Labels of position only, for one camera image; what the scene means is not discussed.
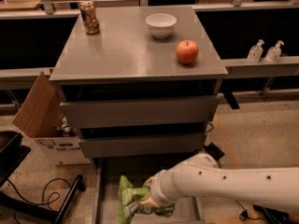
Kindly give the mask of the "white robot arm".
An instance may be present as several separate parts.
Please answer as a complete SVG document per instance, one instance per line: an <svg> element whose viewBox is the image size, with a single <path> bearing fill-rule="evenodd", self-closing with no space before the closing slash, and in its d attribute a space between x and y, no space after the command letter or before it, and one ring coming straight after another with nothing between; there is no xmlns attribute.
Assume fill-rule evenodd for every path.
<svg viewBox="0 0 299 224"><path fill-rule="evenodd" d="M148 179L145 206L168 206L183 197L219 196L291 214L299 212L299 168L223 169L199 153Z"/></svg>

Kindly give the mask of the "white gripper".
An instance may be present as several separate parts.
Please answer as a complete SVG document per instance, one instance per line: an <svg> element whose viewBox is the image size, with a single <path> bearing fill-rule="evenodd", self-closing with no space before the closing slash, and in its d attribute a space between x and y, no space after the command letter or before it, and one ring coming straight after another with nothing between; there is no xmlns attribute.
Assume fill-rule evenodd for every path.
<svg viewBox="0 0 299 224"><path fill-rule="evenodd" d="M174 199L165 194L166 189L172 188L171 175L166 170L150 177L143 184L143 187L149 187L149 192L140 200L140 203L144 206L160 208L175 202Z"/></svg>

